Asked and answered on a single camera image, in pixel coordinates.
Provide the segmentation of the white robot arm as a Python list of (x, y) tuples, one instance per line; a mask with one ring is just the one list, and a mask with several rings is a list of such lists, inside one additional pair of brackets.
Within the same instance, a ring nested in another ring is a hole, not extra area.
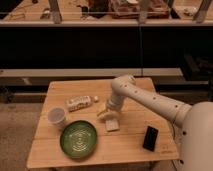
[(182, 130), (178, 171), (213, 171), (213, 102), (190, 105), (139, 88), (133, 75), (123, 75), (111, 81), (111, 95), (99, 115), (119, 113), (126, 98)]

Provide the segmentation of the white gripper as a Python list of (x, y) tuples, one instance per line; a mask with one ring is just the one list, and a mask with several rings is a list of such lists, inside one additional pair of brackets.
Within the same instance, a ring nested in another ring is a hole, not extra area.
[[(111, 98), (109, 98), (106, 101), (106, 108), (109, 110), (113, 110), (113, 111), (120, 111), (122, 109), (122, 101), (121, 100), (112, 100)], [(99, 117), (100, 115), (102, 115), (102, 120), (106, 121), (106, 120), (112, 120), (118, 117), (117, 113), (115, 112), (107, 112), (107, 109), (102, 109), (97, 113), (97, 117)]]

